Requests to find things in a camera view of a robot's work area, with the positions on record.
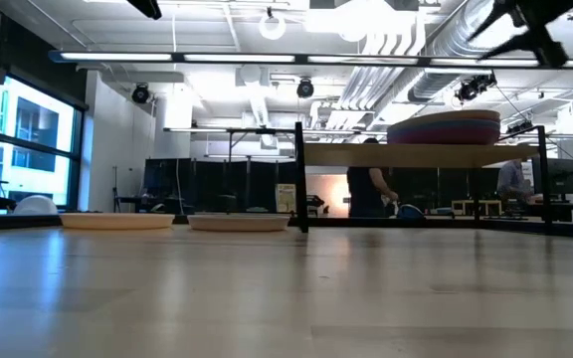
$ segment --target person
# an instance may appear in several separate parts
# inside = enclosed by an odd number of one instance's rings
[[[501,200],[517,199],[520,202],[527,202],[532,196],[531,185],[523,177],[524,161],[527,159],[510,160],[498,171],[496,194]]]
[[[379,144],[368,138],[364,144]],[[379,168],[349,167],[346,173],[350,192],[350,218],[385,218],[382,195],[396,202],[399,196],[390,190]]]

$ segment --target stacked disc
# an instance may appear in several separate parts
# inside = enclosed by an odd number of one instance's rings
[[[500,114],[459,110],[418,116],[388,128],[389,144],[492,145],[500,136]]]

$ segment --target shelf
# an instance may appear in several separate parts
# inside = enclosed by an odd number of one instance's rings
[[[436,144],[304,145],[305,165],[398,168],[481,168],[538,154],[538,146]]]

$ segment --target round platform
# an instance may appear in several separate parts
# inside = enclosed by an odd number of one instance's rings
[[[165,214],[62,214],[66,229],[80,230],[151,230],[167,229],[174,221],[173,215]]]
[[[495,144],[500,136],[499,113],[460,110],[418,116],[391,125],[388,143]]]
[[[276,232],[287,228],[288,216],[206,214],[187,217],[193,230],[210,232]]]

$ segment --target dark shirt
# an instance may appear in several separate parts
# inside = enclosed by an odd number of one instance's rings
[[[350,167],[346,173],[350,206],[353,208],[382,209],[381,194],[370,178],[370,168]]]

